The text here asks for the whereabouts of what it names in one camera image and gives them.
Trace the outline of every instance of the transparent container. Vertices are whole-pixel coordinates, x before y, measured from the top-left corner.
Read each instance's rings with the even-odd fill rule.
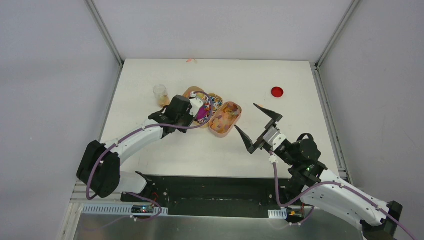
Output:
[[[156,98],[156,102],[160,107],[165,107],[170,104],[170,98],[168,97],[167,88],[162,85],[156,85],[153,87],[154,97]]]

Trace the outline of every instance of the gray wall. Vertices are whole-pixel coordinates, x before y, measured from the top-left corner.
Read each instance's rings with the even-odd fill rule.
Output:
[[[424,236],[424,1],[364,0],[321,69],[355,184]],[[399,240],[409,239],[398,229]]]
[[[95,0],[123,58],[316,62],[351,0]]]
[[[0,239],[56,239],[118,71],[84,1],[0,2]]]

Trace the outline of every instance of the tabletop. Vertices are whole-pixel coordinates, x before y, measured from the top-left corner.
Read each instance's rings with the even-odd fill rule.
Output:
[[[197,86],[241,106],[237,123],[253,142],[265,130],[270,118],[253,103],[283,115],[278,128],[289,141],[299,135],[313,135],[322,155],[320,161],[339,174],[329,132],[321,108],[310,63],[307,61],[127,59],[104,127],[102,142],[117,138],[139,126],[157,105],[153,87],[166,86],[168,95],[182,95]],[[284,95],[271,95],[281,87]],[[272,178],[269,154],[249,154],[233,128],[224,138],[208,128],[179,131],[154,142],[131,156],[122,171],[146,175]],[[280,178],[290,178],[282,160],[277,164]]]

